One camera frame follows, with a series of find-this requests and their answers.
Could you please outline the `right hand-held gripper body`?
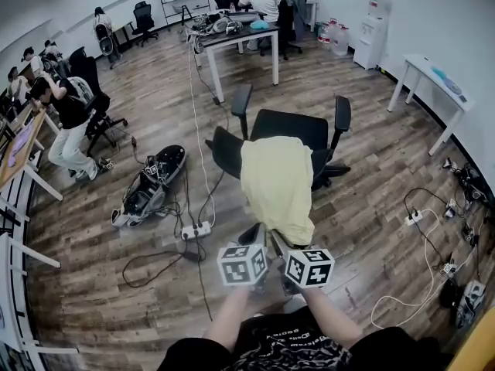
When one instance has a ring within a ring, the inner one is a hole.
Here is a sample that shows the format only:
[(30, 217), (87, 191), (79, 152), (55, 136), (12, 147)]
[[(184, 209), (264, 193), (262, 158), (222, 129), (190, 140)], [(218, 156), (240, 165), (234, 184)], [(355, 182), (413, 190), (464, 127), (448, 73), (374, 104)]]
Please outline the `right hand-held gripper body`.
[(329, 283), (335, 260), (327, 249), (290, 244), (277, 230), (271, 232), (271, 243), (282, 261), (278, 270), (285, 295), (295, 295), (306, 288), (322, 288)]

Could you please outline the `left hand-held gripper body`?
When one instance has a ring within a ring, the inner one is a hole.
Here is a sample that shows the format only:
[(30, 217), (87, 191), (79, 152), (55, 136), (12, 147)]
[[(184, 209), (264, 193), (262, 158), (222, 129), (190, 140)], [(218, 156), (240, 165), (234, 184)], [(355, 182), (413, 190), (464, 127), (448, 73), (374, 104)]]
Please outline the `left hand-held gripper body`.
[(219, 249), (217, 266), (224, 286), (255, 286), (268, 273), (266, 229), (256, 223), (236, 243)]

